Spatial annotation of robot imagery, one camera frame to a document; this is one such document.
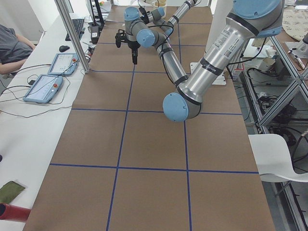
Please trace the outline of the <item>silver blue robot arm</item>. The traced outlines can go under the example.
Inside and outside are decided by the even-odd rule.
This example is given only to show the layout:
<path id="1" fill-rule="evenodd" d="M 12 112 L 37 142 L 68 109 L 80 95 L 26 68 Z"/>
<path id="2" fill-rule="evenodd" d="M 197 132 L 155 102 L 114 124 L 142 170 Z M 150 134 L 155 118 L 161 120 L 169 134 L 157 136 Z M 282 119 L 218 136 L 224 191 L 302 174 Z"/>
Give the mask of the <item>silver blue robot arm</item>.
<path id="1" fill-rule="evenodd" d="M 253 38 L 268 38 L 281 32 L 284 1 L 235 0 L 226 14 L 226 23 L 201 54 L 190 63 L 186 73 L 169 43 L 169 37 L 179 20 L 195 5 L 185 1 L 168 19 L 161 7 L 143 12 L 136 7 L 124 10 L 124 30 L 116 36 L 116 44 L 127 43 L 132 50 L 132 60 L 137 62 L 138 48 L 153 47 L 164 65 L 175 91 L 163 100 L 165 116 L 173 122 L 182 122 L 198 116 L 207 90 L 221 76 L 236 54 Z"/>
<path id="2" fill-rule="evenodd" d="M 144 21 L 145 24 L 153 23 L 163 30 L 167 36 L 170 36 L 174 31 L 175 25 L 179 23 L 179 20 L 185 13 L 192 7 L 198 5 L 201 1 L 185 0 L 168 20 L 165 20 L 167 10 L 165 0 L 143 0 L 143 2 L 151 4 L 152 6 L 157 4 L 157 6 L 152 11 L 146 11 L 146 9 L 138 3 L 139 11 L 141 12 L 141 20 Z"/>

